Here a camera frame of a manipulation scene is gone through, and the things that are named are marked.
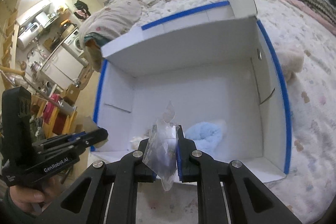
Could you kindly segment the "person's left hand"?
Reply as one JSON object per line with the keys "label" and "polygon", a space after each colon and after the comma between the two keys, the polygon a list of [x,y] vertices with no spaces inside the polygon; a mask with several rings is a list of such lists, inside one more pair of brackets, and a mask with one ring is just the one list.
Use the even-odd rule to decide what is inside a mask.
{"label": "person's left hand", "polygon": [[42,190],[15,185],[9,187],[9,196],[16,207],[25,213],[38,215],[62,192],[56,176],[45,181]]}

